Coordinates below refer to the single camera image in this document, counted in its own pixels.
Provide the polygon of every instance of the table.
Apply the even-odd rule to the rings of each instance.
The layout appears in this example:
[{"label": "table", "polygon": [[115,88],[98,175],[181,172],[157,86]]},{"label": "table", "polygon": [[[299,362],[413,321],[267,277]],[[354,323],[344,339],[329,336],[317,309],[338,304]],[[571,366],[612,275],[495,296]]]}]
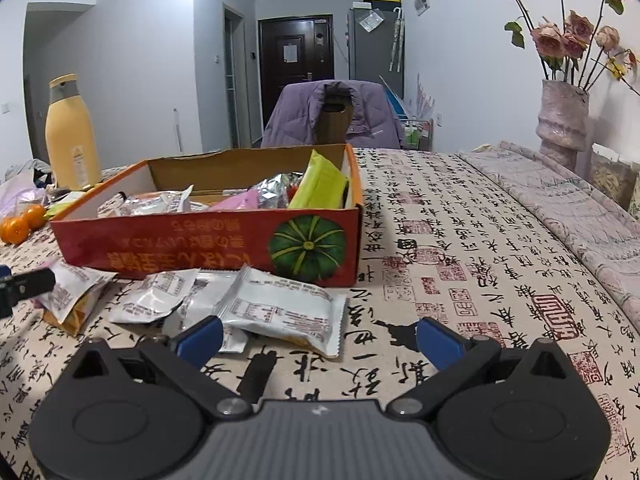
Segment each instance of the table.
[{"label": "table", "polygon": [[[326,360],[285,342],[250,338],[242,356],[203,372],[242,390],[251,361],[271,363],[265,396],[378,398],[382,405],[436,371],[417,351],[417,319],[431,316],[465,336],[508,347],[555,338],[598,399],[612,441],[598,478],[640,480],[639,335],[588,270],[529,212],[454,155],[356,150],[366,213],[358,282],[350,290],[341,356]],[[59,255],[48,227],[0,261],[14,272]],[[0,323],[0,450],[22,479],[40,478],[28,449],[34,410],[89,336],[115,347],[138,336],[105,321],[114,282],[78,339],[39,319],[30,302]]]}]

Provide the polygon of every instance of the thermos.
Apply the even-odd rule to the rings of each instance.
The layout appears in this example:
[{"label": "thermos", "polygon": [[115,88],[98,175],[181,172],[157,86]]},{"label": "thermos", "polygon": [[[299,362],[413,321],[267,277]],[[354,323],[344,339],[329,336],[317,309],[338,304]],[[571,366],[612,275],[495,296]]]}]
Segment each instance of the thermos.
[{"label": "thermos", "polygon": [[45,138],[58,187],[82,190],[101,180],[91,115],[78,92],[78,77],[69,74],[49,83]]}]

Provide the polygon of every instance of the pumpkin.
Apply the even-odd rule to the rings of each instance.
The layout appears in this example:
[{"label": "pumpkin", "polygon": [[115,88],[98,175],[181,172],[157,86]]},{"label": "pumpkin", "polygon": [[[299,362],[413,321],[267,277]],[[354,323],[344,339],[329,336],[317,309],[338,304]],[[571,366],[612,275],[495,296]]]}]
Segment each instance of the pumpkin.
[{"label": "pumpkin", "polygon": [[269,254],[281,276],[316,282],[333,276],[344,263],[346,236],[337,223],[302,215],[280,224],[269,242]]}]

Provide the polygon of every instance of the pink snack package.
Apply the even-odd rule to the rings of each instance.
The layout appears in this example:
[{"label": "pink snack package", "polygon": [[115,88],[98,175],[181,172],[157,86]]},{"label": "pink snack package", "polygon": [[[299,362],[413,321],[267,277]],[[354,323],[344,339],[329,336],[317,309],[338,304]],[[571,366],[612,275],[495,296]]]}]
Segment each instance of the pink snack package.
[{"label": "pink snack package", "polygon": [[231,211],[235,209],[258,209],[258,190],[250,189],[242,194],[229,197],[212,205],[208,211]]}]

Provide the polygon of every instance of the refrigerator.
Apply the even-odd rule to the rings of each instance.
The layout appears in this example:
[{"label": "refrigerator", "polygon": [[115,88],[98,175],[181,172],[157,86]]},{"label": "refrigerator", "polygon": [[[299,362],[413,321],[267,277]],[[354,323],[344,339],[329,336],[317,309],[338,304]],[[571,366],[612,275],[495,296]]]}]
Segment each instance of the refrigerator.
[{"label": "refrigerator", "polygon": [[404,98],[404,52],[400,53],[400,72],[398,73],[398,54],[393,71],[389,72],[397,15],[388,10],[374,10],[385,20],[371,32],[360,25],[360,20],[366,17],[369,10],[349,11],[349,78],[382,84],[382,76],[391,89],[400,98]]}]

